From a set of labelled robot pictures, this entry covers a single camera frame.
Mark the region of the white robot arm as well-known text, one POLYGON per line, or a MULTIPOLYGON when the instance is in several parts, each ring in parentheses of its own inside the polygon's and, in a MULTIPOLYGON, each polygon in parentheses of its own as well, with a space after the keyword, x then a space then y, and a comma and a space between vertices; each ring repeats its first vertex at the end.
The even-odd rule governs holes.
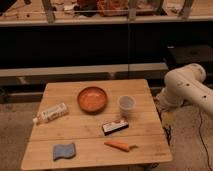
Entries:
POLYGON ((180 107, 187 100, 213 118, 213 89, 203 84, 205 79, 205 69, 197 63, 167 72, 164 76, 165 87, 157 95, 159 105, 170 110, 180 107))

